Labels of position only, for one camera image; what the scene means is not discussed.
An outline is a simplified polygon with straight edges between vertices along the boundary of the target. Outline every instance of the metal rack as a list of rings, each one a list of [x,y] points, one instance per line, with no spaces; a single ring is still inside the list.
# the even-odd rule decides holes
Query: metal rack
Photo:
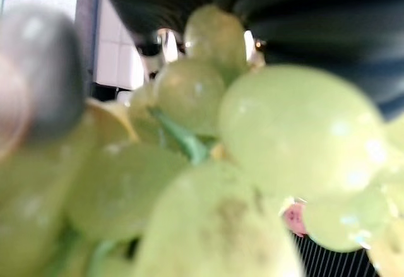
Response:
[[[308,236],[292,235],[307,277],[379,277],[365,249],[338,253],[321,247]]]

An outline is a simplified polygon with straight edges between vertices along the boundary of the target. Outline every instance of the pink object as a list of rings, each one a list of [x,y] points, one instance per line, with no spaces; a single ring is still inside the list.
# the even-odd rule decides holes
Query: pink object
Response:
[[[307,230],[302,220],[303,210],[304,204],[294,203],[283,214],[283,220],[288,226],[288,229],[299,237],[303,237],[307,234]]]

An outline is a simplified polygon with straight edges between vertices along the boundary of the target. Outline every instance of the grape stem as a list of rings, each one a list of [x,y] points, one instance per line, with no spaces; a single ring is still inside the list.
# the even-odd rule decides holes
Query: grape stem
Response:
[[[209,157],[208,148],[191,131],[176,124],[158,108],[149,107],[148,110],[161,123],[162,127],[178,141],[193,165],[197,165]]]
[[[86,277],[101,277],[102,262],[109,252],[116,246],[117,242],[102,241],[94,249],[93,254],[88,263]]]

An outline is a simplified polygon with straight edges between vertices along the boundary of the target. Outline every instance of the white tile wall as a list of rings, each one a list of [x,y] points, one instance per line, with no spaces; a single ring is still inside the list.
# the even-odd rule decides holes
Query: white tile wall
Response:
[[[143,80],[143,66],[131,37],[110,1],[100,0],[95,81],[134,90]]]

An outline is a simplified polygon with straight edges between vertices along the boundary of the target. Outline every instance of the green grape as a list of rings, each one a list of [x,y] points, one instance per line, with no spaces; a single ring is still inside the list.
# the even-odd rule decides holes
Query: green grape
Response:
[[[132,92],[128,115],[134,131],[144,143],[157,144],[178,151],[179,145],[175,139],[150,115],[148,107],[154,106],[153,81]]]
[[[389,141],[404,151],[404,115],[387,124],[386,132]]]
[[[84,238],[75,240],[71,247],[60,246],[60,253],[65,259],[58,259],[49,263],[41,277],[86,277],[86,271],[90,256],[95,244]]]
[[[394,146],[388,146],[388,151],[388,162],[377,173],[373,184],[381,188],[391,205],[392,214],[404,216],[404,153]]]
[[[160,196],[136,277],[303,276],[295,247],[259,191],[224,162],[183,171]]]
[[[373,241],[367,255],[381,276],[404,276],[404,220],[394,219]]]
[[[373,186],[353,196],[328,196],[308,203],[303,211],[310,237],[337,252],[369,247],[390,220],[389,204]]]
[[[0,277],[32,276],[64,226],[74,178],[95,145],[87,120],[67,136],[22,148],[0,166]]]
[[[218,128],[257,185],[282,197],[361,191],[387,157],[376,109],[314,68],[278,65],[239,78],[223,98]]]
[[[93,120],[100,146],[138,140],[123,104],[88,99],[85,114]]]
[[[225,86],[207,62],[181,59],[166,65],[154,87],[158,106],[173,121],[205,136],[217,134],[217,115]]]
[[[99,277],[130,277],[132,263],[124,258],[107,257],[101,264],[102,274]]]
[[[147,144],[98,150],[74,183],[68,217],[89,239],[139,236],[155,199],[186,165],[179,154]]]
[[[189,17],[184,41],[187,56],[216,64],[226,85],[247,70],[244,28],[216,6],[203,6]]]

